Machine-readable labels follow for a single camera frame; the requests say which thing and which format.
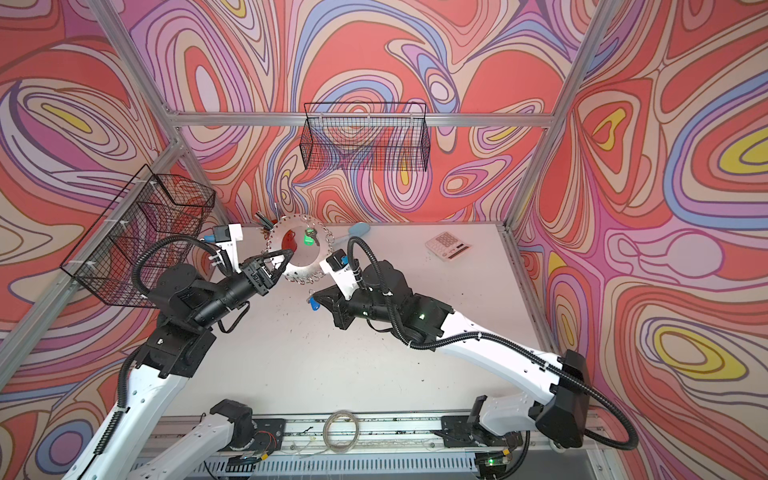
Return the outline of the blue tagged key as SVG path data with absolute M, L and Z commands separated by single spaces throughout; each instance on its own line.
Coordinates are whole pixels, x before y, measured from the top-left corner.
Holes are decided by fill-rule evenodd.
M 311 306 L 313 311 L 318 311 L 321 308 L 321 305 L 317 302 L 314 295 L 310 295 L 308 297 L 308 303 Z

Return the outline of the green tagged key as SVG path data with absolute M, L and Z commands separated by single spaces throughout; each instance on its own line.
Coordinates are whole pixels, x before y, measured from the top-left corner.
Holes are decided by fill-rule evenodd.
M 314 228 L 307 228 L 304 232 L 304 244 L 312 246 L 317 244 L 317 231 Z

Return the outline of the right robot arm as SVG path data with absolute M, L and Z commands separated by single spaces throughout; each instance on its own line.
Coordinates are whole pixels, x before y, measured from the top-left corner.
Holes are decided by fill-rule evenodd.
M 330 311 L 337 328 L 345 330 L 356 319 L 385 322 L 411 349 L 423 345 L 449 353 L 518 388 L 515 395 L 479 396 L 466 420 L 472 433 L 503 437 L 537 431 L 562 448 L 583 446 L 589 397 L 550 370 L 564 368 L 584 381 L 580 356 L 560 357 L 499 336 L 450 305 L 414 292 L 387 261 L 355 274 L 345 262 L 328 258 L 321 270 L 334 284 L 314 293 L 311 303 Z

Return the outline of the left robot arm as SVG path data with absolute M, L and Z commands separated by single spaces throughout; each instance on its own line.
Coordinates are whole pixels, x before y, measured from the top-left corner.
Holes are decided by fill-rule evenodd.
M 221 281 L 205 280 L 186 263 L 163 271 L 154 287 L 142 276 L 145 264 L 173 243 L 189 243 L 220 260 Z M 234 310 L 246 313 L 250 300 L 274 287 L 293 256 L 282 249 L 252 256 L 240 266 L 221 248 L 186 235 L 173 235 L 145 250 L 131 272 L 135 288 L 159 311 L 156 329 L 123 361 L 116 403 L 72 464 L 68 479 L 183 479 L 218 451 L 253 451 L 263 460 L 277 442 L 259 443 L 250 407 L 222 400 L 189 433 L 135 470 L 134 462 L 161 417 L 197 372 L 216 340 L 214 324 Z

